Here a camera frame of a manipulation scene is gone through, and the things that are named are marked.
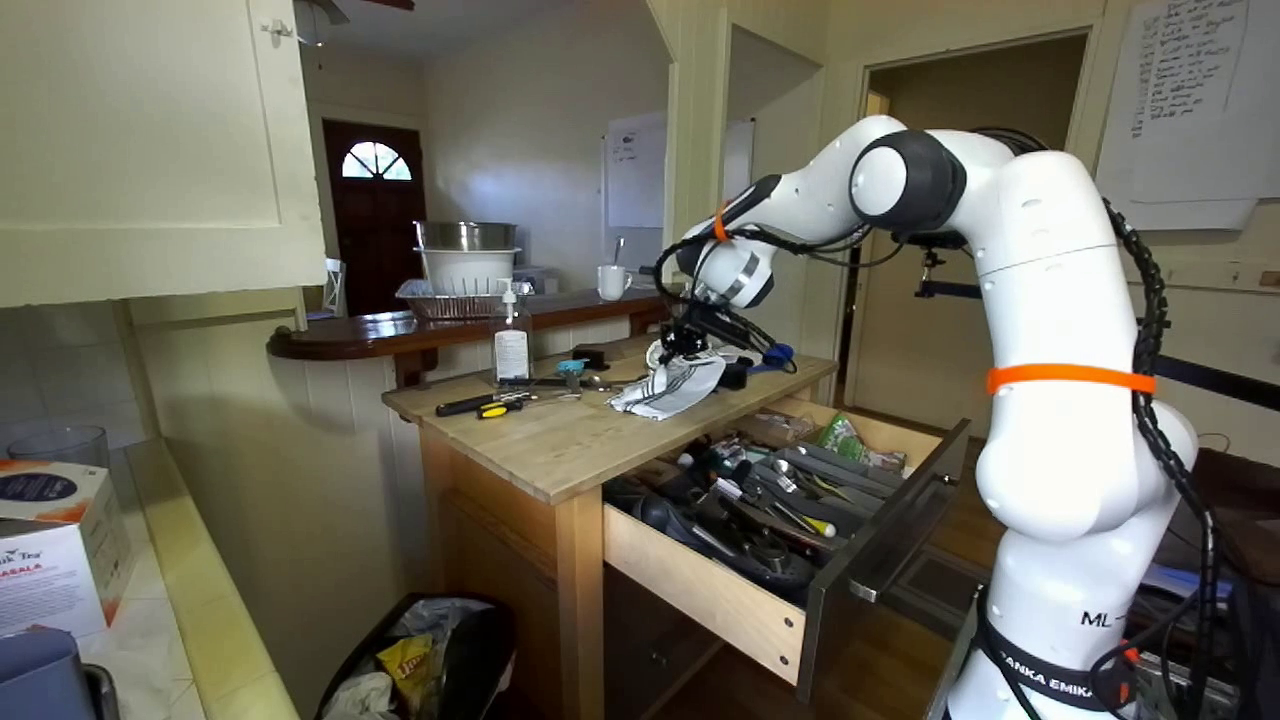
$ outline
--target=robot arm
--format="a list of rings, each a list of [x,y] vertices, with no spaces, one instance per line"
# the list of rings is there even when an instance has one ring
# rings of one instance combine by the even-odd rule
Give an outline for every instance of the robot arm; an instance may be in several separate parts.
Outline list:
[[[1137,424],[1137,315],[1118,241],[1078,160],[982,131],[911,131],[867,115],[805,168],[768,177],[679,244],[692,294],[749,306],[777,249],[839,235],[961,232],[974,254],[992,336],[992,436],[981,490],[1008,526],[982,587],[982,643],[947,716],[1110,716],[1094,664],[1174,509],[1171,471],[1195,455],[1184,415],[1151,402],[1166,445]]]

